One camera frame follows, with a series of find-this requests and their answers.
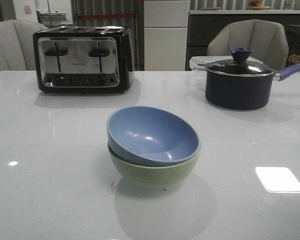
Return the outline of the fruit bowl on counter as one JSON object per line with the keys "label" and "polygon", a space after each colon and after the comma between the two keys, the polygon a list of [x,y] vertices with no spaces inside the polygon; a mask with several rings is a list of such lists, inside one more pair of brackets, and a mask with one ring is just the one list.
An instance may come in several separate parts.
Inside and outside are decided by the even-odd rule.
{"label": "fruit bowl on counter", "polygon": [[270,6],[265,6],[263,3],[261,3],[259,0],[251,0],[247,8],[249,10],[269,10]]}

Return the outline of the blue bowl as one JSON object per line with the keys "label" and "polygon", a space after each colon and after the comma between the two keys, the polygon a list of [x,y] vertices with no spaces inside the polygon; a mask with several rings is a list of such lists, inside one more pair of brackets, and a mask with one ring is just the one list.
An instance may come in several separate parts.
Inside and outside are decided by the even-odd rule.
{"label": "blue bowl", "polygon": [[200,150],[196,131],[182,118],[149,106],[116,110],[106,123],[110,149],[121,159],[140,166],[183,163]]}

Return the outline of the clear plastic storage container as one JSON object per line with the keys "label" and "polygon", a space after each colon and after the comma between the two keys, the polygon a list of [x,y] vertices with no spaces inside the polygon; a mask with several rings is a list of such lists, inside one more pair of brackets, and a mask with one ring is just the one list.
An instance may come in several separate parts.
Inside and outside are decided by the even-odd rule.
{"label": "clear plastic storage container", "polygon": [[232,60],[233,57],[230,55],[218,55],[218,56],[192,56],[189,60],[188,69],[190,71],[201,69],[205,70],[205,65],[210,62],[216,62],[220,60]]}

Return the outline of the black chrome four-slot toaster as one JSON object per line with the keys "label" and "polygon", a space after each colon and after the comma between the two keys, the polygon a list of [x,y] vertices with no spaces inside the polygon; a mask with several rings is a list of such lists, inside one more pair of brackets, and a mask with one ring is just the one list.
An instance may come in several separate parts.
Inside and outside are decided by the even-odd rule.
{"label": "black chrome four-slot toaster", "polygon": [[126,26],[73,26],[33,34],[38,88],[50,94],[118,94],[132,84]]}

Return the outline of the green bowl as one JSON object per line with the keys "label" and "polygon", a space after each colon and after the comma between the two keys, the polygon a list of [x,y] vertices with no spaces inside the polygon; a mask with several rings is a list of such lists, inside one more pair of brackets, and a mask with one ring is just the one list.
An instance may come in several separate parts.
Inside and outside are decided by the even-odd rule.
{"label": "green bowl", "polygon": [[122,177],[137,186],[152,189],[166,188],[183,181],[195,168],[200,156],[198,152],[192,158],[174,165],[143,166],[121,159],[110,146],[108,150],[114,167]]}

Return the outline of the dark blue saucepan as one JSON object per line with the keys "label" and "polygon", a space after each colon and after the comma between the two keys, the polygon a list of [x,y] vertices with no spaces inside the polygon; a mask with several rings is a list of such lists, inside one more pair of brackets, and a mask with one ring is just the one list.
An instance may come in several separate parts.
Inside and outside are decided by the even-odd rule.
{"label": "dark blue saucepan", "polygon": [[300,72],[291,65],[267,76],[227,76],[206,70],[205,98],[211,104],[231,110],[256,110],[268,104],[273,81],[283,81]]}

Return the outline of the glass saucepan lid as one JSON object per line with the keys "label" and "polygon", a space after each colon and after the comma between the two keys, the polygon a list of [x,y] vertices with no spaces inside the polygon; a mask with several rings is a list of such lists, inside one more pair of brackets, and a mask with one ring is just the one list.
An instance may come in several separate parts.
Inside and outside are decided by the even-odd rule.
{"label": "glass saucepan lid", "polygon": [[205,69],[210,73],[232,77],[265,77],[274,74],[276,70],[266,64],[248,60],[253,48],[230,47],[232,59],[209,62]]}

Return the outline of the white refrigerator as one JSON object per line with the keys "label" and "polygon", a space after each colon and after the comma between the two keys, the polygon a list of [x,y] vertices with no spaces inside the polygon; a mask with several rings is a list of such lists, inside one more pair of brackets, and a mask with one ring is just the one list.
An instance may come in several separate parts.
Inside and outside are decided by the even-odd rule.
{"label": "white refrigerator", "polygon": [[184,71],[189,0],[144,1],[144,70]]}

